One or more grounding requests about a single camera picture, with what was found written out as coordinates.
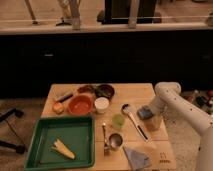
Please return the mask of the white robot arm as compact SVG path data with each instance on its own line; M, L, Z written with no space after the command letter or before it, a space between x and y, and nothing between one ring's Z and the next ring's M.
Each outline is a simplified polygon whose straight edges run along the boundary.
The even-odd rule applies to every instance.
M213 171L213 117L182 98L178 82L159 82L154 91L148 105L152 115L161 115L166 106L176 110L201 137L195 171Z

